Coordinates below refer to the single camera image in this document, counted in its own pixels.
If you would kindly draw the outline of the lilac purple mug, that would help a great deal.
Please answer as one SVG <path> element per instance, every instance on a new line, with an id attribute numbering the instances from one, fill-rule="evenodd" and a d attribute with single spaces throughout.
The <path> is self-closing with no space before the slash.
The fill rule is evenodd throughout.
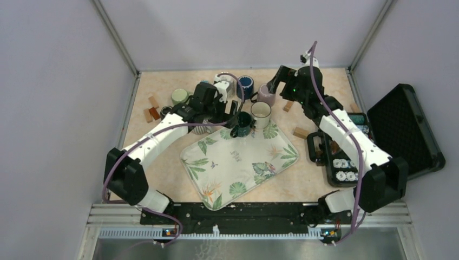
<path id="1" fill-rule="evenodd" d="M 267 87 L 267 84 L 262 84 L 258 91 L 253 93 L 250 97 L 252 103 L 264 102 L 267 103 L 270 107 L 273 107 L 276 101 L 276 95 L 271 94 Z"/>

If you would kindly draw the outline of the dark green mug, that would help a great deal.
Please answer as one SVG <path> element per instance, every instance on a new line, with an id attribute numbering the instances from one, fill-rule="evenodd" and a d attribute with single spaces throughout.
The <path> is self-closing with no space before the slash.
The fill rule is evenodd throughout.
<path id="1" fill-rule="evenodd" d="M 232 138 L 244 138 L 248 136 L 252 129 L 255 128 L 256 120 L 248 112 L 240 112 L 237 117 L 237 123 L 230 131 Z"/>

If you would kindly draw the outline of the white black-rimmed mug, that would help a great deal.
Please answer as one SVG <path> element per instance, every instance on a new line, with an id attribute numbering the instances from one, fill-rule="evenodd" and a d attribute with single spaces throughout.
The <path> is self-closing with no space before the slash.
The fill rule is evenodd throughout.
<path id="1" fill-rule="evenodd" d="M 250 113 L 255 120 L 255 129 L 263 129 L 270 123 L 272 108 L 268 103 L 255 102 L 251 106 Z"/>

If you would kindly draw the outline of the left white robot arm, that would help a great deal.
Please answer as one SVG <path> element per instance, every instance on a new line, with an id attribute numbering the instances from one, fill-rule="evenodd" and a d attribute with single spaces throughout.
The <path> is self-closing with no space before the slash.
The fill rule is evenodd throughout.
<path id="1" fill-rule="evenodd" d="M 229 113 L 225 112 L 229 86 L 225 80 L 198 83 L 185 102 L 174 105 L 140 140 L 122 149 L 111 149 L 106 158 L 103 191 L 111 191 L 131 206 L 153 211 L 153 217 L 161 224 L 169 223 L 174 215 L 170 207 L 172 201 L 149 187 L 145 170 L 173 142 L 196 126 L 233 127 L 238 102 L 232 101 Z"/>

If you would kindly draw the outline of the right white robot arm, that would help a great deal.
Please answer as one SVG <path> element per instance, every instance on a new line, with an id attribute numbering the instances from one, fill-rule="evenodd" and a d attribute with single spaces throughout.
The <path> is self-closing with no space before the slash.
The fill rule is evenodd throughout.
<path id="1" fill-rule="evenodd" d="M 408 163 L 394 158 L 373 143 L 350 119 L 342 104 L 324 94 L 322 73 L 314 66 L 292 69 L 280 66 L 267 83 L 269 92 L 301 105 L 307 118 L 335 141 L 358 167 L 358 183 L 354 188 L 329 193 L 319 199 L 318 218 L 332 223 L 342 211 L 362 209 L 372 213 L 405 196 Z"/>

